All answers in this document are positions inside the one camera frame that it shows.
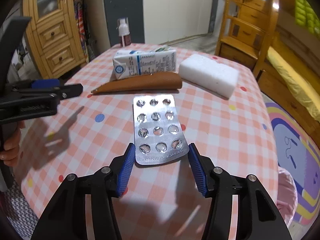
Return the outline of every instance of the green puffer jacket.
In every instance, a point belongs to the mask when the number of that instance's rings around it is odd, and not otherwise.
[[[307,27],[309,32],[320,38],[320,21],[306,0],[296,0],[296,24]]]

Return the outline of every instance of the metal screw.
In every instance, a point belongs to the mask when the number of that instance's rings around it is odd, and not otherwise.
[[[71,180],[74,180],[75,177],[76,177],[75,174],[71,173],[67,176],[67,179],[71,181]]]
[[[111,171],[111,169],[109,168],[109,167],[103,167],[102,169],[101,169],[101,172],[102,173],[109,173]]]
[[[215,168],[213,169],[213,171],[214,171],[215,173],[217,173],[217,174],[222,173],[222,169],[221,169],[220,167],[215,167]]]
[[[257,180],[257,177],[254,176],[254,175],[249,175],[249,176],[248,176],[248,179],[251,180],[251,181],[256,181],[256,180]]]

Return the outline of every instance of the empty pill blister pack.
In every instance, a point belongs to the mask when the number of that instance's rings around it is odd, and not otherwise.
[[[133,117],[137,163],[162,164],[188,153],[172,95],[135,97]]]

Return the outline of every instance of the patterned rug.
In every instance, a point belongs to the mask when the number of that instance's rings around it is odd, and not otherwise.
[[[320,151],[284,109],[276,103],[266,106],[276,139],[278,164],[291,173],[298,190],[293,220],[308,225],[320,207]]]

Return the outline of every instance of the checkered tablecloth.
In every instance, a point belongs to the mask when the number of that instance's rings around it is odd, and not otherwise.
[[[129,49],[157,47],[132,44]],[[81,83],[82,95],[62,101],[56,116],[34,120],[23,140],[15,176],[38,217],[69,173],[92,174],[134,142],[132,100],[136,92],[90,94],[113,78],[112,58],[117,49],[109,49],[75,74],[69,83]],[[177,66],[194,53],[198,52],[177,48]],[[183,82],[182,89],[173,94],[187,142],[194,142],[200,154],[232,175],[256,174],[275,201],[276,145],[254,76],[238,63],[198,54],[238,69],[240,76],[229,100],[190,82]],[[94,239],[87,200],[87,231],[89,239]],[[123,239],[201,239],[210,202],[196,189],[187,156],[167,165],[134,165],[127,193],[113,200]],[[230,239],[236,235],[236,214],[234,196]]]

